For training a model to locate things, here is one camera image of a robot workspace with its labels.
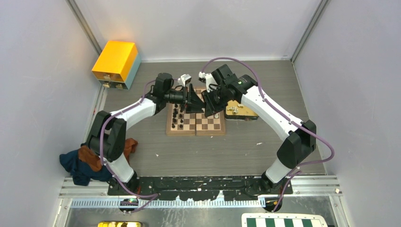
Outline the wooden chess board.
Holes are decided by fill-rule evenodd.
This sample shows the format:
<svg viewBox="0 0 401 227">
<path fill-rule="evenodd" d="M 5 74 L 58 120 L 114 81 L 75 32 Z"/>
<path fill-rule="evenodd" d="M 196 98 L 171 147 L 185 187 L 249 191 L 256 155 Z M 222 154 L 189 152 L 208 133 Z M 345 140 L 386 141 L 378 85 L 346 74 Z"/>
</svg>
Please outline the wooden chess board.
<svg viewBox="0 0 401 227">
<path fill-rule="evenodd" d="M 166 135 L 168 136 L 218 136 L 226 133 L 224 113 L 206 117 L 203 113 L 185 113 L 178 105 L 167 106 Z"/>
</svg>

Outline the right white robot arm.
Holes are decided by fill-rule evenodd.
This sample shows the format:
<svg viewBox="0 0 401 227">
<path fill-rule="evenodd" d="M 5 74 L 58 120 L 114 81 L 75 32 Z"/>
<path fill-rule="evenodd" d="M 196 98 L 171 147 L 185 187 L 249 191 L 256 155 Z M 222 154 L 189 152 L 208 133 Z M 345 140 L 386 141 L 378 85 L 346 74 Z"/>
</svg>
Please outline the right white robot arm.
<svg viewBox="0 0 401 227">
<path fill-rule="evenodd" d="M 205 115 L 211 116 L 226 108 L 229 101 L 248 107 L 265 121 L 282 140 L 277 158 L 262 174 L 260 185 L 268 194 L 275 194 L 287 174 L 304 161 L 316 147 L 316 125 L 294 117 L 272 100 L 249 75 L 238 77 L 224 64 L 212 73 L 199 73 L 206 84 L 202 92 Z"/>
</svg>

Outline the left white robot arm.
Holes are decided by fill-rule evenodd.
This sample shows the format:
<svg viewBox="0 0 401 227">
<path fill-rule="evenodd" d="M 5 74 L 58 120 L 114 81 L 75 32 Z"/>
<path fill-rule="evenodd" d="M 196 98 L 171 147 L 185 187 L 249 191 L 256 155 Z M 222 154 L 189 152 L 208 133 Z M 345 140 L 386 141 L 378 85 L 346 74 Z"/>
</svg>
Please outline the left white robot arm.
<svg viewBox="0 0 401 227">
<path fill-rule="evenodd" d="M 120 181 L 119 188 L 126 195 L 138 189 L 137 173 L 128 163 L 123 150 L 126 131 L 138 122 L 151 117 L 167 104 L 176 104 L 187 113 L 202 113 L 205 103 L 198 97 L 191 83 L 174 86 L 169 73 L 159 73 L 151 81 L 151 88 L 137 102 L 114 112 L 100 111 L 87 137 L 86 145 L 100 156 L 102 165 Z"/>
</svg>

